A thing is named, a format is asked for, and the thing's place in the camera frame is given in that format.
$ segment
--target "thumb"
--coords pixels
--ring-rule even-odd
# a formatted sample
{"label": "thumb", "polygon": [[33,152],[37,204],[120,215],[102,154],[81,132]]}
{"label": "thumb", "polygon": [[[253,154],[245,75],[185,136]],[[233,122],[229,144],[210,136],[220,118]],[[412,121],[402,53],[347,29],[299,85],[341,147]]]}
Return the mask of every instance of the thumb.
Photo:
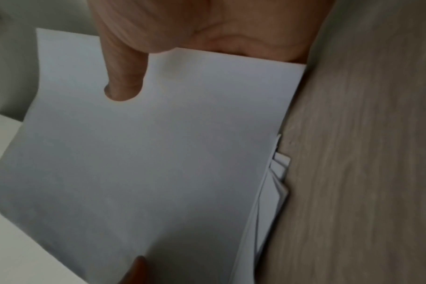
{"label": "thumb", "polygon": [[118,284],[147,284],[147,280],[147,262],[143,256],[139,256],[135,259],[130,270]]}
{"label": "thumb", "polygon": [[115,101],[135,97],[143,86],[148,53],[187,41],[205,17],[207,0],[90,0]]}

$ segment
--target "palm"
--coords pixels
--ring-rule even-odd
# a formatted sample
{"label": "palm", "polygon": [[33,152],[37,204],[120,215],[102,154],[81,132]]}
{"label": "palm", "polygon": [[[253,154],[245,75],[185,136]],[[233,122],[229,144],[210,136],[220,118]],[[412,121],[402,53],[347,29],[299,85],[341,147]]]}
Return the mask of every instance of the palm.
{"label": "palm", "polygon": [[134,97],[147,54],[177,46],[303,62],[333,0],[91,0],[110,78]]}

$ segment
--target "stack of paper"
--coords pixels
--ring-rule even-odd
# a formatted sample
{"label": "stack of paper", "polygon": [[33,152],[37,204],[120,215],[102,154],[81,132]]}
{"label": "stack of paper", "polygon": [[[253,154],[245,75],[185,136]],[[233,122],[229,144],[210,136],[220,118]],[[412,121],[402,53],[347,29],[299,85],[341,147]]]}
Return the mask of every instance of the stack of paper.
{"label": "stack of paper", "polygon": [[97,37],[37,34],[40,88],[0,160],[0,213],[90,284],[138,255],[155,284],[251,283],[304,66],[176,49],[114,103]]}

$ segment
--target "brown wooden surface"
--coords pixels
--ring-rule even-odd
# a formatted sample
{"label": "brown wooden surface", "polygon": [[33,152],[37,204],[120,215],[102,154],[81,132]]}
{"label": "brown wooden surface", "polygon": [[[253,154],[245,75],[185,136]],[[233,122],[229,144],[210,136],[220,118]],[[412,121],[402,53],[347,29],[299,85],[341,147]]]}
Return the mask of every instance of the brown wooden surface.
{"label": "brown wooden surface", "polygon": [[262,284],[426,284],[426,0],[335,7],[279,150]]}

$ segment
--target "hand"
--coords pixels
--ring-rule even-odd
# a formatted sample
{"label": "hand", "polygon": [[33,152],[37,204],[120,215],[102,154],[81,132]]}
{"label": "hand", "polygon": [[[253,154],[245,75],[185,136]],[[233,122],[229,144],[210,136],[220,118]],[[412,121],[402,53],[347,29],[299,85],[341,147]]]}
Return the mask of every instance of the hand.
{"label": "hand", "polygon": [[149,53],[175,47],[305,62],[334,0],[89,0],[116,101],[141,90]]}
{"label": "hand", "polygon": [[148,267],[143,256],[137,257],[118,284],[148,284]]}

